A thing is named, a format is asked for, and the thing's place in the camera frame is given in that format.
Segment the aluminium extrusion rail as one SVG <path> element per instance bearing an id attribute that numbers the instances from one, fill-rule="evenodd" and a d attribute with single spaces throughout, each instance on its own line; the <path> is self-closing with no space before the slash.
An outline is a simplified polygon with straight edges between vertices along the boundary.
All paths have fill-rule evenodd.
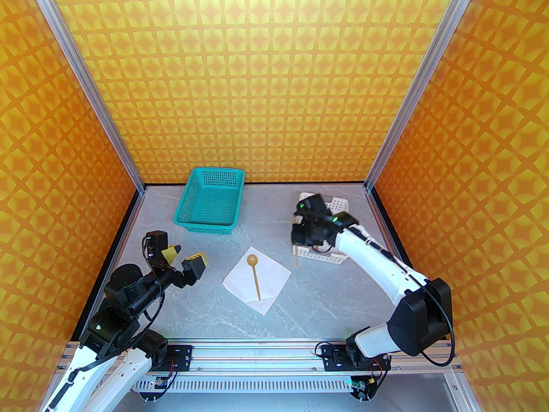
<path id="1" fill-rule="evenodd" d="M 187 375 L 301 375 L 324 372 L 320 355 L 322 345 L 316 338 L 187 338 L 168 339 L 170 346 L 190 345 L 190 370 Z M 62 375 L 77 349 L 77 342 L 68 342 L 55 375 Z M 428 348 L 427 355 L 442 361 L 450 352 L 449 341 L 439 341 Z M 463 368 L 455 357 L 451 365 L 437 367 L 423 355 L 415 357 L 398 351 L 391 353 L 392 373 L 460 373 Z"/>

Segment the wooden spoon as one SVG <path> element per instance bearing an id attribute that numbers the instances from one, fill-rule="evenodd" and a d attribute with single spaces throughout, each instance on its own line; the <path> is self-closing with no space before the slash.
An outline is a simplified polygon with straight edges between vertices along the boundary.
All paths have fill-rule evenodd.
<path id="1" fill-rule="evenodd" d="M 255 284 L 257 298 L 258 298 L 259 301 L 261 301 L 262 298 L 261 298 L 261 293 L 260 293 L 260 289 L 259 289 L 259 280 L 258 280 L 258 276 L 257 276 L 257 272 L 256 272 L 256 267 L 257 267 L 257 264 L 258 264 L 257 256 L 255 254 L 248 255 L 247 256 L 247 264 L 252 269 L 253 281 L 254 281 L 254 284 Z"/>

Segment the teal plastic basket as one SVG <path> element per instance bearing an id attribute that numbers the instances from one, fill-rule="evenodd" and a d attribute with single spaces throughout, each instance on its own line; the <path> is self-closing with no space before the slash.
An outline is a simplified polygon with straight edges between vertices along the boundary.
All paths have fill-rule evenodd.
<path id="1" fill-rule="evenodd" d="M 185 185 L 173 223 L 189 232 L 229 235 L 238 222 L 245 171 L 196 167 Z"/>

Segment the white plastic basket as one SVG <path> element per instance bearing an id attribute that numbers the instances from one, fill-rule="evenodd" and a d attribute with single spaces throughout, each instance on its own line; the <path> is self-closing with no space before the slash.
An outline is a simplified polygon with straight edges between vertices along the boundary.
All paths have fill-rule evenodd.
<path id="1" fill-rule="evenodd" d="M 340 197 L 334 196 L 330 201 L 325 201 L 324 204 L 332 214 L 348 212 L 349 210 L 348 200 Z M 292 253 L 296 258 L 302 257 L 336 265 L 341 265 L 348 259 L 347 255 L 335 248 L 331 248 L 329 245 L 324 245 L 323 247 L 292 245 Z"/>

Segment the white paper napkin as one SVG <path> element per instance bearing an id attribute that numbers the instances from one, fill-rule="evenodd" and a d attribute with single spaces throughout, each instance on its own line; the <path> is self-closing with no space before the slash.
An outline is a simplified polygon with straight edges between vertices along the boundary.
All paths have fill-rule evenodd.
<path id="1" fill-rule="evenodd" d="M 251 254 L 255 254 L 258 258 L 256 272 L 261 301 L 257 298 L 252 269 L 247 264 L 247 256 Z M 282 264 L 254 247 L 250 247 L 223 279 L 222 286 L 249 308 L 265 316 L 276 302 L 290 275 L 290 270 Z"/>

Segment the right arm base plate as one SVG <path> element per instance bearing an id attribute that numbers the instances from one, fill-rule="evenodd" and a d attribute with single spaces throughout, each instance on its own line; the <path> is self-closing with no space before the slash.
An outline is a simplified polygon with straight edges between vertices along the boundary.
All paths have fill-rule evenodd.
<path id="1" fill-rule="evenodd" d="M 346 345 L 320 342 L 314 353 L 321 359 L 326 372 L 373 372 L 382 376 L 392 368 L 388 355 L 380 354 L 370 358 L 362 356 L 357 351 L 353 356 L 349 356 Z"/>

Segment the aluminium frame post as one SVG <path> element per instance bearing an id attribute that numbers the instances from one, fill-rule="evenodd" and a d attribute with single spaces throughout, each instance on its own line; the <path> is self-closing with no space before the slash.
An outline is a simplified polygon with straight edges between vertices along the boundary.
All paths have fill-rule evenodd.
<path id="1" fill-rule="evenodd" d="M 471 0 L 449 0 L 422 61 L 398 109 L 376 159 L 365 178 L 365 194 L 370 196 L 386 163 L 390 159 L 406 125 L 419 104 Z"/>
<path id="2" fill-rule="evenodd" d="M 116 127 L 110 112 L 92 78 L 92 75 L 84 62 L 80 49 L 74 40 L 69 27 L 67 26 L 63 15 L 57 6 L 55 0 L 36 0 L 39 8 L 47 21 L 63 55 L 69 63 L 77 81 L 79 82 L 84 94 L 96 114 L 103 130 L 105 131 L 110 143 L 115 149 L 118 158 L 125 167 L 127 174 L 132 180 L 136 191 L 142 195 L 145 192 L 145 182 L 143 181 L 130 153 L 127 149 L 118 128 Z"/>

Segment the black table edge strip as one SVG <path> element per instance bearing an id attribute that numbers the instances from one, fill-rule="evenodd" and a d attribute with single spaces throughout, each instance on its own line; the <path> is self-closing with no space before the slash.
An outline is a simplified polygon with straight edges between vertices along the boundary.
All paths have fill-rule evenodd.
<path id="1" fill-rule="evenodd" d="M 90 316 L 92 316 L 92 312 L 94 311 L 94 305 L 96 304 L 96 302 L 100 301 L 102 298 L 102 294 L 103 294 L 102 286 L 105 283 L 108 272 L 114 266 L 115 253 L 117 253 L 118 248 L 121 245 L 122 236 L 124 235 L 125 230 L 129 227 L 129 221 L 132 216 L 132 212 L 135 210 L 139 198 L 140 198 L 140 192 L 138 190 L 135 190 L 135 192 L 133 193 L 132 199 L 130 200 L 129 206 L 126 209 L 124 217 L 121 220 L 121 224 L 118 226 L 118 230 L 107 251 L 104 262 L 97 274 L 97 278 L 94 282 L 94 285 L 91 288 L 88 299 L 84 304 L 84 308 L 76 323 L 76 326 L 74 328 L 74 332 L 71 335 L 70 341 L 79 341 L 80 336 L 85 330 L 87 322 L 90 319 Z"/>
<path id="2" fill-rule="evenodd" d="M 375 187 L 365 190 L 365 196 L 369 200 L 372 212 L 376 217 L 379 230 L 382 232 L 383 240 L 386 242 L 386 249 L 391 251 L 392 255 L 398 257 L 409 268 L 414 269 L 410 257 L 396 231 L 392 220 L 376 190 Z"/>

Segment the small circuit board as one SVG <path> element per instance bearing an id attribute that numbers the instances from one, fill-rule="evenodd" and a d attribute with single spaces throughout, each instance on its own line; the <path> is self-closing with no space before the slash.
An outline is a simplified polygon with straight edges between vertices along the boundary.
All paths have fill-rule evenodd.
<path id="1" fill-rule="evenodd" d="M 143 400 L 144 404 L 157 402 L 167 393 L 172 385 L 170 377 L 155 377 L 145 379 L 136 383 L 136 393 Z"/>
<path id="2" fill-rule="evenodd" d="M 378 390 L 378 380 L 374 377 L 351 377 L 350 394 L 359 402 L 370 403 Z"/>

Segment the grey metal front tray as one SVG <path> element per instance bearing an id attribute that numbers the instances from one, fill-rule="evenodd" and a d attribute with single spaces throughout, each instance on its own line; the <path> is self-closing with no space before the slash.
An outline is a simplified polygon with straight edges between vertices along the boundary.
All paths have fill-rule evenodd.
<path id="1" fill-rule="evenodd" d="M 390 373 L 370 402 L 347 393 L 170 393 L 157 404 L 129 392 L 112 412 L 482 412 L 462 373 Z"/>

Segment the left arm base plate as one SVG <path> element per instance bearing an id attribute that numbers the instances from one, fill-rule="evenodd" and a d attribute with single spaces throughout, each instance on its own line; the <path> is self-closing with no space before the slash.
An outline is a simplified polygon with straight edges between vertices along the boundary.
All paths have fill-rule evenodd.
<path id="1" fill-rule="evenodd" d="M 152 357 L 150 372 L 184 373 L 190 370 L 193 347 L 191 345 L 163 345 Z"/>

